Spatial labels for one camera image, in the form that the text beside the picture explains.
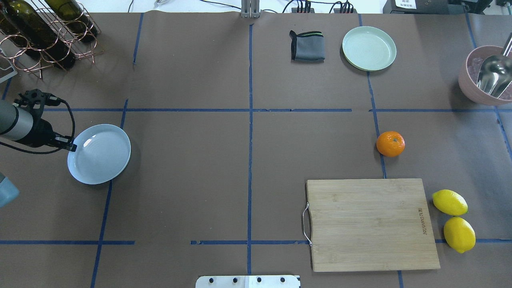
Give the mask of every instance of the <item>green glass bottle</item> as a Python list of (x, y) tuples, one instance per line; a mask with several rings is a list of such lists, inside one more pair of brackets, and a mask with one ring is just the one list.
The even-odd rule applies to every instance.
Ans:
[(23, 0), (0, 0), (0, 10), (9, 22), (18, 29), (30, 45), (45, 51), (58, 63), (55, 67), (69, 70), (75, 64), (75, 55), (68, 45), (58, 39), (57, 34), (37, 14), (30, 4)]
[[(16, 27), (14, 27), (9, 20), (5, 18), (2, 12), (0, 12), (0, 32), (5, 36), (19, 33), (18, 29), (16, 29)], [(27, 40), (23, 37), (11, 37), (9, 40), (11, 40), (11, 42), (20, 49), (25, 49), (27, 47)], [(41, 59), (41, 53), (30, 48), (25, 51), (25, 54), (34, 61), (39, 61), (39, 59)]]
[[(92, 21), (83, 14), (82, 8), (78, 5), (75, 0), (45, 0), (45, 2), (52, 8), (52, 10), (64, 21), (80, 21), (82, 23), (69, 23), (67, 27), (71, 32), (77, 35), (81, 35), (85, 32), (85, 26), (89, 27), (91, 33), (96, 37), (98, 30), (94, 27)], [(88, 43), (94, 40), (94, 37), (90, 34), (85, 35), (81, 41)]]

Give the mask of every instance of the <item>metal handle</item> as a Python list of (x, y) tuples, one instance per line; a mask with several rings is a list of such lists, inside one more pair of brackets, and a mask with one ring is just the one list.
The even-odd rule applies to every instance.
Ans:
[(306, 236), (306, 239), (309, 242), (309, 246), (313, 247), (313, 243), (311, 243), (311, 240), (309, 239), (308, 235), (306, 235), (306, 225), (304, 224), (304, 214), (306, 213), (306, 210), (309, 209), (309, 202), (306, 202), (306, 207), (304, 208), (304, 211), (302, 211), (302, 232), (304, 233), (304, 236)]
[(508, 36), (507, 42), (503, 47), (503, 51), (501, 51), (501, 55), (508, 56), (510, 50), (512, 49), (512, 33)]

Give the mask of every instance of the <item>cutting board handle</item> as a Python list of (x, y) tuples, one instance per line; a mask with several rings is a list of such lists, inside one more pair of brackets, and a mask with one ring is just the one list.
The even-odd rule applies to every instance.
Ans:
[(304, 220), (304, 214), (309, 209), (309, 202), (306, 202), (306, 207), (304, 208), (304, 211), (302, 211), (302, 232), (304, 233), (304, 236), (306, 236), (306, 239), (309, 242), (309, 246), (313, 247), (313, 243), (311, 243), (311, 240), (309, 239), (308, 235), (306, 234), (306, 225)]

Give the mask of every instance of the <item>pale green plate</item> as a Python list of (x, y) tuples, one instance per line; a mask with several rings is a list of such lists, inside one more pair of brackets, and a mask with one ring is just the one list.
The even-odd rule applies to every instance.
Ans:
[(370, 26), (350, 30), (343, 38), (343, 54), (350, 64), (364, 71), (377, 71), (391, 65), (396, 45), (384, 31)]

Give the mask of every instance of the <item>pink bowl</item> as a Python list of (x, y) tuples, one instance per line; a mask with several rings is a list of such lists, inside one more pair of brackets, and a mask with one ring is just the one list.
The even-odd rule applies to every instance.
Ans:
[(482, 46), (474, 49), (467, 56), (459, 73), (459, 86), (466, 97), (484, 105), (497, 106), (512, 103), (512, 85), (508, 86), (499, 98), (495, 98), (480, 90), (475, 84), (482, 62), (489, 56), (501, 54), (502, 49), (498, 46)]

